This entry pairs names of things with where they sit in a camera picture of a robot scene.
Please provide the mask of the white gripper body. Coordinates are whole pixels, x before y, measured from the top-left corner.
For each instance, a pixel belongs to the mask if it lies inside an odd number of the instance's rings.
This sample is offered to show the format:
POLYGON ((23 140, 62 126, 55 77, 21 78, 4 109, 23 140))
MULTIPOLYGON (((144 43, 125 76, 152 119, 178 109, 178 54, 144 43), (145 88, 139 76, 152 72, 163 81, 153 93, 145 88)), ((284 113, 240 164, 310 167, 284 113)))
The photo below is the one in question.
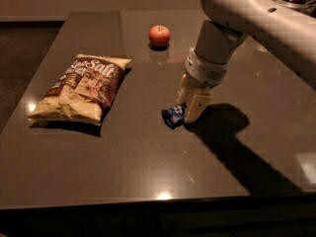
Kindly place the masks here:
POLYGON ((199 57, 191 48, 185 62, 185 74, 189 84, 197 88, 214 88, 221 83, 228 68, 226 64, 216 64, 199 57))

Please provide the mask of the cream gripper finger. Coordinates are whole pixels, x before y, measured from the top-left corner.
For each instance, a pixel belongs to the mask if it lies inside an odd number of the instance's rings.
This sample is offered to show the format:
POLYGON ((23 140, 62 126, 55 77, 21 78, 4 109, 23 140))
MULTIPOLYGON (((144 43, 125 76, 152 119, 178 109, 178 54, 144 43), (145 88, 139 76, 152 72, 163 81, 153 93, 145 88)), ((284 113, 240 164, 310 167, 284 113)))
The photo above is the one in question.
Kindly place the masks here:
POLYGON ((185 110, 184 122, 193 123, 198 120, 211 102, 211 95, 207 91, 201 89, 193 89, 190 91, 185 110))
POLYGON ((194 90, 196 88, 190 84, 188 76, 184 74, 181 79, 180 88, 177 97, 178 105, 188 106, 193 98, 194 90))

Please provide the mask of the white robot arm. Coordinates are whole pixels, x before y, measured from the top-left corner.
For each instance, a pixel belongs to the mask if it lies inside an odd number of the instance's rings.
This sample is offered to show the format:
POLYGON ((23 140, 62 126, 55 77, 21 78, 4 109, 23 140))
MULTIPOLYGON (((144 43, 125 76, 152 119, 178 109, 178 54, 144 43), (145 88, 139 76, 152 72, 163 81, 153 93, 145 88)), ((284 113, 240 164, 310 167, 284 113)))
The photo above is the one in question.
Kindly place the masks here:
POLYGON ((233 52, 251 37, 309 86, 316 82, 316 19, 273 0, 200 0, 207 19, 185 63, 178 103, 185 123, 195 122, 210 104, 233 52))

